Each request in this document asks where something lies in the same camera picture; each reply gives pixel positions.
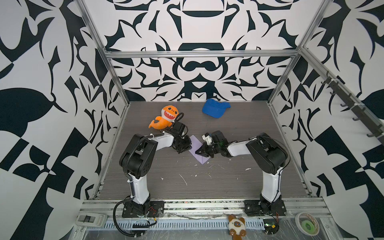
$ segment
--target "teddy bear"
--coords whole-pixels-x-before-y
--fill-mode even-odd
[[[229,234],[232,236],[232,239],[242,240],[241,237],[247,234],[245,231],[245,219],[242,217],[236,218],[234,215],[229,215],[228,220]]]

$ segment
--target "blue baseball cap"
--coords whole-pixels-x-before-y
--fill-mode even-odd
[[[230,107],[231,105],[229,103],[220,103],[215,101],[213,98],[210,98],[203,106],[203,113],[214,118],[220,118],[223,116],[225,110]]]

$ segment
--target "patterned backdrop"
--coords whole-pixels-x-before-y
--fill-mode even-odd
[[[321,0],[86,0],[109,51],[295,49]],[[267,100],[288,57],[114,59],[131,101]]]
[[[123,109],[73,0],[1,1],[1,239],[69,233]]]
[[[335,0],[308,44],[334,75],[384,119],[381,0]],[[384,237],[384,146],[301,58],[273,103],[295,158],[344,237]]]

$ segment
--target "shark plush face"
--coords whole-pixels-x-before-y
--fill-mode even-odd
[[[163,109],[161,109],[161,117],[169,122],[175,121],[175,118],[178,114],[179,111],[172,105],[165,106]]]

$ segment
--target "purple paper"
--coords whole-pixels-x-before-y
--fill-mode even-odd
[[[191,138],[192,149],[190,149],[189,152],[192,153],[192,155],[199,161],[199,163],[204,164],[211,157],[203,157],[203,156],[197,155],[195,153],[196,150],[198,150],[203,144],[194,135],[192,135],[190,138]]]

